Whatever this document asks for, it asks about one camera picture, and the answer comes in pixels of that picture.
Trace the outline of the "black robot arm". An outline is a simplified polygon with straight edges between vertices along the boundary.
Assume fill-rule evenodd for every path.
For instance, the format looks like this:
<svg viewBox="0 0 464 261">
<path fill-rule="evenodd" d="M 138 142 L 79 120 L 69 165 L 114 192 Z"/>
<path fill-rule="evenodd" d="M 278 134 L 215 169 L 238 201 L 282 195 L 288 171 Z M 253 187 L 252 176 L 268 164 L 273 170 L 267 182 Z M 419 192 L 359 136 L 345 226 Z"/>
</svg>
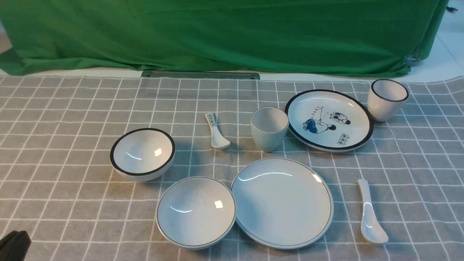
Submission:
<svg viewBox="0 0 464 261">
<path fill-rule="evenodd" d="M 0 240 L 0 260 L 23 261 L 31 242 L 27 231 L 11 231 Z"/>
</svg>

